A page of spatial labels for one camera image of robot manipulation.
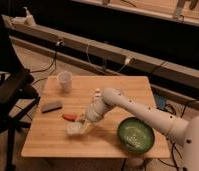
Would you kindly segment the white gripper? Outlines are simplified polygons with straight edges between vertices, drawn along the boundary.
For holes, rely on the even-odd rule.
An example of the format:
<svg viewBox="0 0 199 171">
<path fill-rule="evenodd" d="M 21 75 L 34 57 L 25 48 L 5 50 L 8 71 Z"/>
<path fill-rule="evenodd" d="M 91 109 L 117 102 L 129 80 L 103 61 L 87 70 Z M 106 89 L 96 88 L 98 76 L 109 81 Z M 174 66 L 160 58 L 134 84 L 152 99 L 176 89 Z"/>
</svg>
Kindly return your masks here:
<svg viewBox="0 0 199 171">
<path fill-rule="evenodd" d="M 76 118 L 76 122 L 83 123 L 81 132 L 87 133 L 90 131 L 92 123 L 102 120 L 104 115 L 110 110 L 111 106 L 107 105 L 102 99 L 91 102 L 85 111 L 85 115 L 80 114 Z"/>
</svg>

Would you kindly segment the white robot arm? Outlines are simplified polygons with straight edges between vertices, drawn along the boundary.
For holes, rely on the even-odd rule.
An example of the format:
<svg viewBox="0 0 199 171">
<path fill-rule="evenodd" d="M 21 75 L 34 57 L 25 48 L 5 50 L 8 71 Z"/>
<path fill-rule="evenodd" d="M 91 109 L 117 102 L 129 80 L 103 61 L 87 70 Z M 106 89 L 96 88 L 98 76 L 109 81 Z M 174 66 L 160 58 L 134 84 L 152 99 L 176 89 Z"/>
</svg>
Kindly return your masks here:
<svg viewBox="0 0 199 171">
<path fill-rule="evenodd" d="M 199 115 L 187 121 L 181 117 L 152 108 L 127 98 L 121 91 L 104 88 L 101 96 L 92 101 L 79 122 L 95 123 L 113 108 L 119 107 L 144 121 L 183 147 L 180 171 L 199 171 Z"/>
</svg>

